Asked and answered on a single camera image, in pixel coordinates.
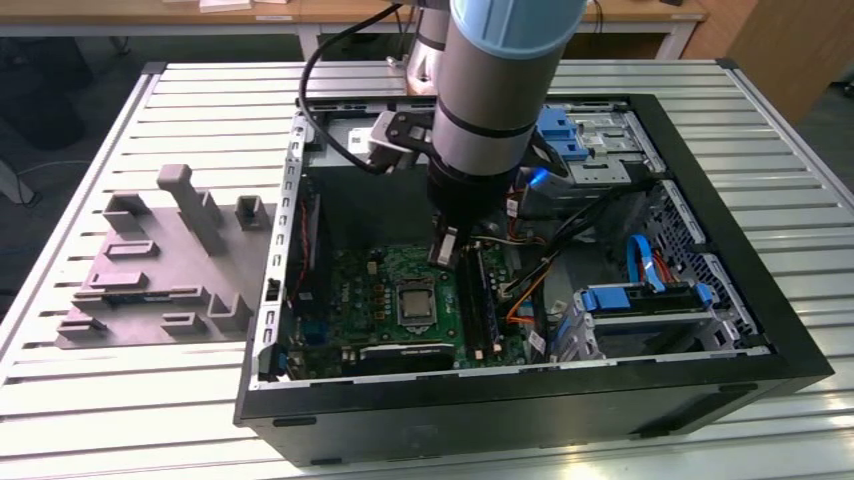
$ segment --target blue cap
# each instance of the blue cap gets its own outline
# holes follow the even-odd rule
[[[586,0],[451,1],[453,22],[465,39],[511,60],[540,57],[560,47],[586,10]]]

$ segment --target motherboard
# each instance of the motherboard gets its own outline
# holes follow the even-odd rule
[[[467,322],[483,319],[465,318],[457,274],[428,266],[427,250],[425,246],[408,245],[333,252],[328,322],[301,325],[308,378],[347,374],[347,364],[355,363],[356,355],[361,364],[365,354],[387,362],[391,352],[399,354],[407,346],[445,350],[435,353],[452,355],[453,369],[525,363],[517,332],[500,335],[488,354],[472,355],[467,335],[476,333],[467,329]],[[480,258],[488,300],[493,302],[497,285],[509,278],[509,272],[496,246],[481,250]]]

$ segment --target green circuit board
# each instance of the green circuit board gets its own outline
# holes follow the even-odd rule
[[[453,273],[429,267],[428,248],[388,246],[371,250],[339,250],[332,267],[332,308],[328,318],[327,347],[307,352],[311,378],[341,375],[340,348],[383,344],[445,343],[455,347],[453,368],[477,368],[524,363],[523,339],[508,335],[501,340],[501,353],[480,360],[465,351]],[[487,273],[499,284],[508,279],[500,248],[483,251]],[[399,325],[397,286],[415,281],[431,285],[435,302],[435,324],[421,329]]]

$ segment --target slotted aluminum platform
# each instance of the slotted aluminum platform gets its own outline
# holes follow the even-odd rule
[[[300,71],[296,63],[169,65],[140,78],[1,326],[0,478],[719,479],[854,470],[854,202],[740,72],[714,62],[567,62],[552,91],[658,95],[836,371],[799,394],[682,438],[299,471],[231,423],[243,342],[54,348],[112,192],[171,204],[157,170],[185,163],[220,205],[251,194],[275,201]],[[368,62],[324,63],[309,88],[404,93],[400,72]]]

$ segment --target table leg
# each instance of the table leg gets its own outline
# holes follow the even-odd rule
[[[0,160],[0,193],[2,193],[13,203],[28,204],[32,201],[33,193],[22,180],[14,174],[14,170],[2,160]]]
[[[662,46],[658,49],[658,54],[655,55],[655,60],[679,60],[684,46],[691,39],[695,26],[696,22],[679,22],[672,24],[672,30],[664,37]]]
[[[296,34],[299,36],[299,46],[303,49],[303,60],[308,60],[308,57],[319,47],[320,25],[316,23],[300,23],[296,25]]]
[[[112,44],[112,48],[116,49],[116,53],[118,55],[126,55],[131,53],[131,49],[128,48],[128,38],[129,37],[109,37],[109,43]]]

